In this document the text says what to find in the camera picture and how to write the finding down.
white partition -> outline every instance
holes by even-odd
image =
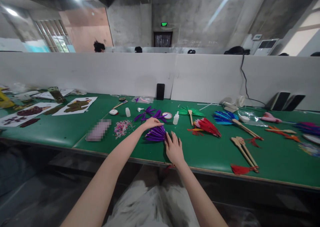
[[[171,97],[176,54],[164,53],[0,53],[0,83],[41,88],[59,86],[87,92],[156,96],[157,83]]]
[[[178,55],[171,99],[219,103],[245,95],[241,61],[242,56]],[[268,103],[288,91],[306,95],[298,109],[320,111],[319,57],[245,56],[243,70],[250,98]],[[250,100],[246,105],[263,106]]]

black phone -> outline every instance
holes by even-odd
[[[157,84],[157,100],[164,99],[164,83]]]
[[[270,108],[271,111],[282,111],[284,105],[286,104],[290,96],[289,92],[279,92],[277,93],[274,102]]]
[[[304,99],[305,95],[293,95],[286,104],[284,111],[293,111]]]

human hand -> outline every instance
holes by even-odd
[[[156,118],[149,118],[146,120],[144,124],[141,126],[144,128],[144,130],[151,129],[156,126],[161,126],[164,125],[164,123],[161,123],[158,119]]]
[[[181,139],[179,138],[179,141],[178,141],[176,134],[172,131],[171,131],[172,140],[168,132],[166,133],[166,135],[167,135],[167,140],[164,141],[166,145],[166,154],[169,160],[171,161],[171,163],[173,163],[175,166],[178,167],[180,164],[185,162],[183,151],[182,151]]]

cable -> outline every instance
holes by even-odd
[[[250,98],[250,97],[249,97],[248,89],[247,89],[247,77],[246,77],[246,75],[244,74],[244,71],[243,71],[243,69],[242,69],[243,61],[244,61],[244,54],[242,55],[242,63],[241,63],[240,69],[241,69],[241,71],[242,71],[242,73],[243,73],[244,79],[246,80],[245,86],[246,86],[246,95],[248,96],[248,99],[253,100],[253,101],[260,102],[260,103],[262,103],[262,104],[264,105],[264,107],[267,107],[267,105],[266,105],[264,102],[261,102],[261,101],[259,101],[259,100],[256,100],[256,99],[253,99],[253,98]]]

doorway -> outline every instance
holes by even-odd
[[[172,32],[154,32],[153,46],[154,47],[171,47]]]

